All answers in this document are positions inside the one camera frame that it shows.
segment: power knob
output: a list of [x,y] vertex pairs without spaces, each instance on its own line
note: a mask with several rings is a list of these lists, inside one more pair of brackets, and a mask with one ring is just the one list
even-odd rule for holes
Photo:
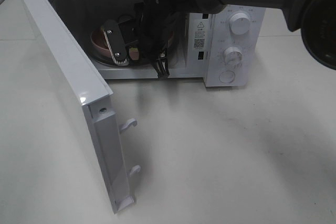
[[236,66],[243,60],[243,53],[237,47],[229,47],[223,52],[224,63],[229,66]]
[[235,35],[243,35],[250,30],[251,18],[246,13],[237,13],[230,18],[230,29]]

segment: microwave oven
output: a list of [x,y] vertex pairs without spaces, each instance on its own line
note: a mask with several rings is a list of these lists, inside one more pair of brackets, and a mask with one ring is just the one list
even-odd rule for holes
[[[157,73],[150,65],[107,64],[92,34],[109,19],[134,15],[139,2],[23,0],[50,73],[58,76],[60,96],[73,100],[66,107],[75,127],[90,134],[114,212],[134,202],[129,179],[140,167],[126,170],[120,134],[137,121],[118,123],[105,80],[156,79]],[[264,8],[227,5],[216,15],[181,15],[169,51],[170,78],[203,78],[206,87],[244,86],[264,13]]]

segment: white table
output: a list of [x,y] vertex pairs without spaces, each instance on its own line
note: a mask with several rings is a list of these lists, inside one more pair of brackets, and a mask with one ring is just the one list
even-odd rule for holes
[[336,72],[268,10],[244,88],[111,81],[137,203],[114,215],[20,0],[0,6],[0,223],[336,222]]

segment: open microwave door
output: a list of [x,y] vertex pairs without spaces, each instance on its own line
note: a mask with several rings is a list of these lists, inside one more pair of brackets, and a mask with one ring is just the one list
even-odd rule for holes
[[102,177],[116,213],[134,202],[120,133],[136,120],[117,123],[112,90],[98,73],[48,0],[23,0],[36,39],[44,48],[55,89],[74,124],[89,131]]

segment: warning label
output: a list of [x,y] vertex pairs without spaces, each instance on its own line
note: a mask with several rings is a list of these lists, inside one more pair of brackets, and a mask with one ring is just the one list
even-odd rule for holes
[[210,23],[208,19],[195,20],[194,50],[206,51]]

